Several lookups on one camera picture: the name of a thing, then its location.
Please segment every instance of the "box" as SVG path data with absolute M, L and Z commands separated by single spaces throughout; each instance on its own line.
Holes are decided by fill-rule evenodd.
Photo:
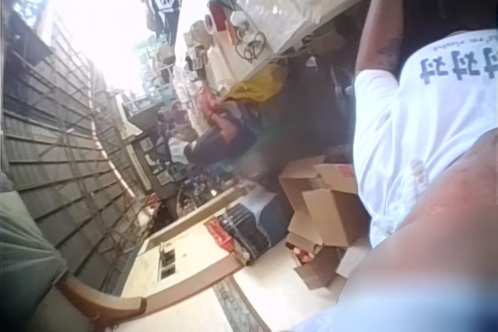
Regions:
M 351 246 L 368 232 L 370 220 L 351 165 L 323 161 L 323 156 L 295 161 L 279 178 L 295 211 L 288 242 L 310 253 L 322 246 Z
M 301 264 L 294 271 L 311 291 L 328 286 L 337 276 L 335 270 L 340 262 L 340 248 L 326 246 L 307 264 Z
M 365 259 L 367 254 L 372 250 L 368 236 L 359 238 L 351 247 L 347 249 L 341 263 L 337 268 L 337 274 L 349 279 L 352 272 Z

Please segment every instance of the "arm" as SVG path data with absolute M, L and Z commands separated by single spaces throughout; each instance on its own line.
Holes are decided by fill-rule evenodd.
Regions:
M 395 73 L 403 36 L 403 0 L 372 0 L 359 43 L 356 74 L 367 69 Z
M 211 112 L 209 118 L 220 129 L 221 136 L 223 136 L 223 139 L 225 139 L 227 144 L 231 143 L 232 140 L 235 139 L 237 133 L 239 132 L 237 126 L 214 112 Z

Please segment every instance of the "sunlight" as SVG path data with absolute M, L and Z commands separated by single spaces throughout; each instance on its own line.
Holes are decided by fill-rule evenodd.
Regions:
M 51 0 L 75 44 L 98 66 L 109 86 L 142 93 L 133 46 L 153 34 L 140 0 Z

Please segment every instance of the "plastic bag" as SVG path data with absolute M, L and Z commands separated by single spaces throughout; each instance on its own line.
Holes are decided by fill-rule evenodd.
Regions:
M 263 103 L 280 92 L 286 77 L 286 68 L 277 64 L 269 64 L 249 81 L 237 83 L 226 97 L 235 100 L 250 99 Z

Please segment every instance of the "tiled floor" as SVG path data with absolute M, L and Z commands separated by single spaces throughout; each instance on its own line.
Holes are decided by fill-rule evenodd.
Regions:
M 265 331 L 251 314 L 230 279 L 222 280 L 212 288 L 233 332 Z

